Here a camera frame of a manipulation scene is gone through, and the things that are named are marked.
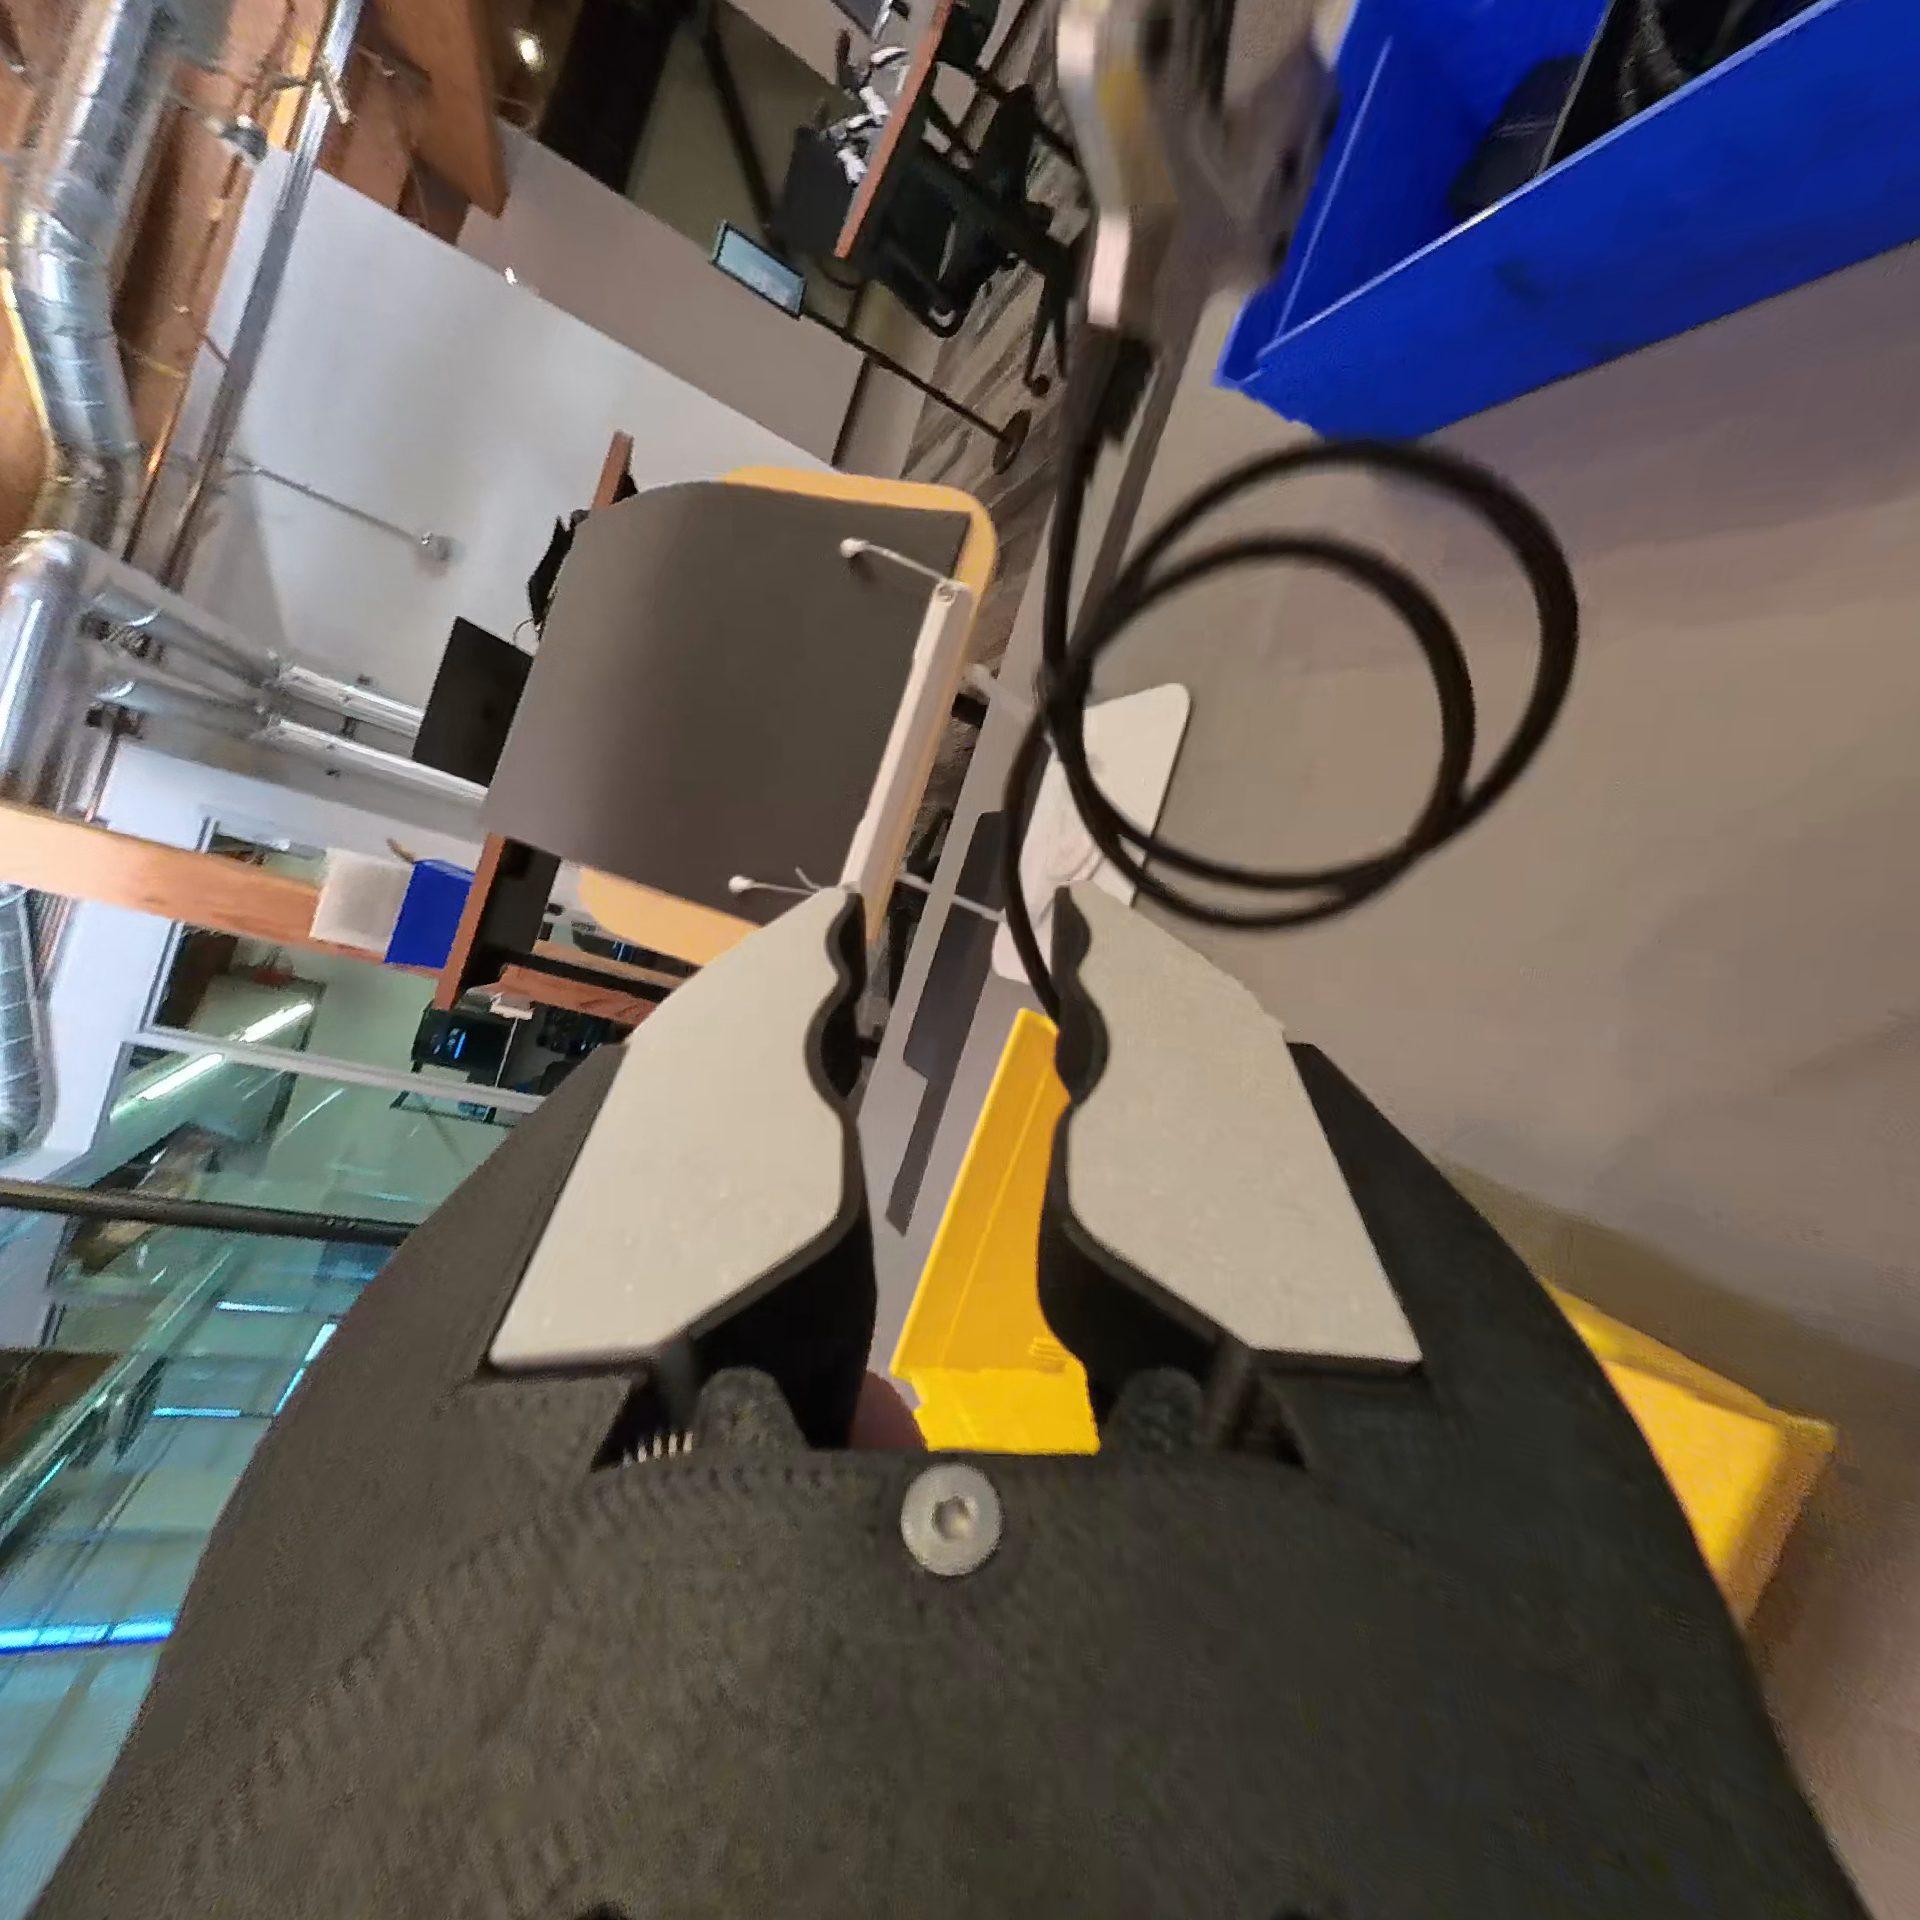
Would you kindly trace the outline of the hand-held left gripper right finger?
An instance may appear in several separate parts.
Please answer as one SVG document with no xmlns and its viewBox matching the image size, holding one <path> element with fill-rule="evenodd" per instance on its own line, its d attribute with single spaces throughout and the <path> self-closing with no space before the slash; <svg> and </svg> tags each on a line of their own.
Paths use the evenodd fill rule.
<svg viewBox="0 0 1920 1920">
<path fill-rule="evenodd" d="M 1420 1339 L 1316 1118 L 1284 1023 L 1102 884 L 1058 892 L 1044 1312 L 1087 1372 L 1201 1359 L 1410 1372 Z"/>
</svg>

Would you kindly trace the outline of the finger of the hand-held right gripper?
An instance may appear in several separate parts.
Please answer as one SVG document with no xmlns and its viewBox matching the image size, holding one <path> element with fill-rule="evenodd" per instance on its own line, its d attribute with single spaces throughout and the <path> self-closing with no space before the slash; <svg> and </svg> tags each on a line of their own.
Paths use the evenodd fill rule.
<svg viewBox="0 0 1920 1920">
<path fill-rule="evenodd" d="M 1092 193 L 1087 315 L 1146 327 L 1189 196 L 1189 13 L 1061 4 L 1058 94 Z"/>
<path fill-rule="evenodd" d="M 1336 128 L 1331 4 L 1200 4 L 1192 162 L 1200 229 L 1226 281 L 1271 278 Z"/>
</svg>

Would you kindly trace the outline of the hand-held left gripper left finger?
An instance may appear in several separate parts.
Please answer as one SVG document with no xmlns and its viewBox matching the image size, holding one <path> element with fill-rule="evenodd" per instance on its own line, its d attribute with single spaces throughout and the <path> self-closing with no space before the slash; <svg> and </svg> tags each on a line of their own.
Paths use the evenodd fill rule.
<svg viewBox="0 0 1920 1920">
<path fill-rule="evenodd" d="M 848 1243 L 866 932 L 853 888 L 819 888 L 637 1025 L 492 1333 L 500 1372 L 663 1359 Z"/>
</svg>

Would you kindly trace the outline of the yellow plastic bin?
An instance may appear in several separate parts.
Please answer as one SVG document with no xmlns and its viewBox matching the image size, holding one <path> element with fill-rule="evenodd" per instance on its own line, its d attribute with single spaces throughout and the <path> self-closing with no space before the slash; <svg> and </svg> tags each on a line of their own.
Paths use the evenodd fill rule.
<svg viewBox="0 0 1920 1920">
<path fill-rule="evenodd" d="M 1054 1045 L 1054 1023 L 1015 1015 L 890 1354 L 931 1450 L 1098 1450 L 1087 1372 L 1037 1302 L 1044 1173 L 1068 1107 Z M 1768 1404 L 1554 1284 L 1545 1293 L 1643 1432 L 1730 1612 L 1749 1622 L 1835 1460 L 1835 1427 Z"/>
</svg>

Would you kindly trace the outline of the black office chair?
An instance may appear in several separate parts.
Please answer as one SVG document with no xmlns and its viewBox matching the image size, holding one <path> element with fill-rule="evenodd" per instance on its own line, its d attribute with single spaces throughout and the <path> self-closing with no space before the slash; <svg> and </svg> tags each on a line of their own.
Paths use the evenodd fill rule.
<svg viewBox="0 0 1920 1920">
<path fill-rule="evenodd" d="M 922 142 L 874 229 L 874 278 L 937 341 L 955 341 L 980 295 L 1009 267 L 1034 274 L 1048 300 L 1068 288 L 1068 245 L 1029 199 L 1043 157 L 1079 176 L 1071 142 L 1043 117 L 1032 86 L 999 93 L 975 142 Z"/>
</svg>

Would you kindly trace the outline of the blue plastic bin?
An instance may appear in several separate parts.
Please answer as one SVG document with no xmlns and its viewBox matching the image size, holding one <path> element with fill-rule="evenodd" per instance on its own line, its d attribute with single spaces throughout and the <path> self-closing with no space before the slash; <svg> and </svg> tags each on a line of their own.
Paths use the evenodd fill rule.
<svg viewBox="0 0 1920 1920">
<path fill-rule="evenodd" d="M 1774 31 L 1623 115 L 1632 4 L 1354 4 L 1339 117 L 1216 386 L 1428 437 L 1917 241 L 1917 4 Z"/>
</svg>

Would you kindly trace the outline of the small blue box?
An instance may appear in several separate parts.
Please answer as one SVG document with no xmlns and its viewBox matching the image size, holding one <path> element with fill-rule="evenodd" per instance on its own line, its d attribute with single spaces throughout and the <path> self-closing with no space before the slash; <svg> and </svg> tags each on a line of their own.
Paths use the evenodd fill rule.
<svg viewBox="0 0 1920 1920">
<path fill-rule="evenodd" d="M 414 974 L 440 974 L 460 935 L 475 880 L 476 871 L 457 862 L 410 862 L 381 965 Z"/>
</svg>

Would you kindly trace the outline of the white foam block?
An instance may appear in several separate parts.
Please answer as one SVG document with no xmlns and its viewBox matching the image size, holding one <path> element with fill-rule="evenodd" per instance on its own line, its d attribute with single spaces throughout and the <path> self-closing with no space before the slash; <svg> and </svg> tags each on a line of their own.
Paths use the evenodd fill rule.
<svg viewBox="0 0 1920 1920">
<path fill-rule="evenodd" d="M 410 884 L 410 862 L 326 850 L 309 916 L 309 941 L 381 960 Z"/>
</svg>

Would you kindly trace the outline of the white flat table plate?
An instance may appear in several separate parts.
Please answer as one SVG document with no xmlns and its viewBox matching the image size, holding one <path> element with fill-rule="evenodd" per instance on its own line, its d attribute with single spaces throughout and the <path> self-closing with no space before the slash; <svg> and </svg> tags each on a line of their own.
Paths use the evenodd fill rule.
<svg viewBox="0 0 1920 1920">
<path fill-rule="evenodd" d="M 1092 782 L 1139 831 L 1159 831 L 1189 720 L 1192 693 L 1183 683 L 1098 701 L 1083 720 Z M 1020 880 L 1034 924 L 1052 911 L 1054 892 L 1079 881 L 1098 884 L 1120 906 L 1138 898 L 1138 881 L 1098 854 L 1054 756 L 1044 759 L 1021 834 Z"/>
</svg>

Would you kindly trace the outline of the grey desk divider panel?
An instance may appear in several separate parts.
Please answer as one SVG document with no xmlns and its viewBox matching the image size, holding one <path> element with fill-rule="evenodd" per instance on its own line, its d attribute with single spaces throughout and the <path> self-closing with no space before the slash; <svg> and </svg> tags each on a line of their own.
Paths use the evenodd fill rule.
<svg viewBox="0 0 1920 1920">
<path fill-rule="evenodd" d="M 483 831 L 765 924 L 841 871 L 955 512 L 725 480 L 585 518 L 483 799 Z"/>
</svg>

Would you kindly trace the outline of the black railing bar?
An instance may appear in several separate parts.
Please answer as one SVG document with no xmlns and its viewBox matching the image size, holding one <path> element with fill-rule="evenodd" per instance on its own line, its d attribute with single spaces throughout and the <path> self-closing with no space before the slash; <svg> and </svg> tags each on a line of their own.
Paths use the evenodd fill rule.
<svg viewBox="0 0 1920 1920">
<path fill-rule="evenodd" d="M 151 1188 L 71 1188 L 58 1181 L 3 1178 L 3 1211 L 75 1217 L 84 1226 L 181 1228 L 241 1238 L 338 1242 L 354 1248 L 400 1248 L 414 1220 L 342 1211 L 285 1211 Z"/>
</svg>

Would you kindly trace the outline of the black monitor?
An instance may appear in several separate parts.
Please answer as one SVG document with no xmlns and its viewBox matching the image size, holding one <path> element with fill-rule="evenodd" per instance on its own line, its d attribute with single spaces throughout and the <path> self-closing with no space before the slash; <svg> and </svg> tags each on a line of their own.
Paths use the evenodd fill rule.
<svg viewBox="0 0 1920 1920">
<path fill-rule="evenodd" d="M 454 617 L 410 739 L 410 760 L 491 787 L 531 666 L 535 657 L 516 639 Z"/>
</svg>

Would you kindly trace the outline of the wooden beam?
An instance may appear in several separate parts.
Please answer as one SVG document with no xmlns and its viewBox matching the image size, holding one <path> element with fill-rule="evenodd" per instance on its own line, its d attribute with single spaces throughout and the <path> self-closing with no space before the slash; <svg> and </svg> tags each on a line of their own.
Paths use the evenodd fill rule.
<svg viewBox="0 0 1920 1920">
<path fill-rule="evenodd" d="M 309 881 L 228 856 L 20 802 L 3 802 L 3 881 L 270 943 L 309 943 L 319 898 Z"/>
</svg>

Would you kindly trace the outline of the metal conduit with box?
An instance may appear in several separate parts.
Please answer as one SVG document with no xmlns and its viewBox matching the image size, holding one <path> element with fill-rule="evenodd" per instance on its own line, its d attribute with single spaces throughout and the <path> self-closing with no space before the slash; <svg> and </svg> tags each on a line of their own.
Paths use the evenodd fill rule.
<svg viewBox="0 0 1920 1920">
<path fill-rule="evenodd" d="M 428 571 L 443 571 L 460 555 L 460 547 L 450 537 L 443 537 L 440 528 L 418 528 L 418 526 L 400 522 L 391 515 L 367 510 L 346 496 L 326 492 L 322 488 L 312 488 L 299 478 L 266 466 L 258 460 L 226 460 L 221 480 L 226 482 L 269 482 L 269 488 L 278 488 L 282 492 L 291 492 L 291 496 L 309 502 L 309 505 L 322 505 L 332 515 L 351 518 L 354 526 L 361 526 L 361 528 L 373 528 L 380 537 L 403 543 L 418 559 L 418 565 L 426 565 Z"/>
</svg>

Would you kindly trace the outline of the silver pipes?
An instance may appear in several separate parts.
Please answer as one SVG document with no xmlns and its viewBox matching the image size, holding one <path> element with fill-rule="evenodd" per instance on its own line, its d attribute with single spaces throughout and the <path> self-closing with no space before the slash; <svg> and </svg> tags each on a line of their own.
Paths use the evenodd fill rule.
<svg viewBox="0 0 1920 1920">
<path fill-rule="evenodd" d="M 3 795 L 50 792 L 89 709 L 183 716 L 381 785 L 481 795 L 410 759 L 418 705 L 258 647 L 95 543 L 43 528 L 3 553 Z"/>
</svg>

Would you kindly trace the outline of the small wall screen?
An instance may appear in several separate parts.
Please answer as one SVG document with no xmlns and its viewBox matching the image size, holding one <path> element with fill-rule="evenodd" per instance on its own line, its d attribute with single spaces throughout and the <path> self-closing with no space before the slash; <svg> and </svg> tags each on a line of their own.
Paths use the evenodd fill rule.
<svg viewBox="0 0 1920 1920">
<path fill-rule="evenodd" d="M 752 231 L 721 222 L 713 241 L 710 260 L 727 274 L 738 288 L 753 295 L 761 304 L 782 309 L 789 320 L 807 317 L 807 274 L 770 245 L 752 238 Z"/>
</svg>

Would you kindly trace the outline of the white panel bracket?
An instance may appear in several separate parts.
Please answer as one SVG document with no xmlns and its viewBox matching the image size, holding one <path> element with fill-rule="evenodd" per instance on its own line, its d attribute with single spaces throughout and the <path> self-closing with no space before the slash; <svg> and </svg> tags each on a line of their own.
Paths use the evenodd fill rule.
<svg viewBox="0 0 1920 1920">
<path fill-rule="evenodd" d="M 880 943 L 918 807 L 950 722 L 950 705 L 966 678 L 972 617 L 972 589 L 955 578 L 931 589 L 874 785 L 870 787 L 837 881 L 860 898 L 870 943 Z"/>
</svg>

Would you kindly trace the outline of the silver ventilation duct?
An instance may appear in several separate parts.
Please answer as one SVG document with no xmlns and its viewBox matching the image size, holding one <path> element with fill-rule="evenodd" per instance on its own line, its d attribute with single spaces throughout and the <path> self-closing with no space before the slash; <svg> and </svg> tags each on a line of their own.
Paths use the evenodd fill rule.
<svg viewBox="0 0 1920 1920">
<path fill-rule="evenodd" d="M 39 86 L 3 217 L 3 296 L 43 440 L 33 526 L 98 550 L 140 453 L 115 334 L 115 256 L 178 70 L 218 51 L 226 4 L 77 4 Z"/>
</svg>

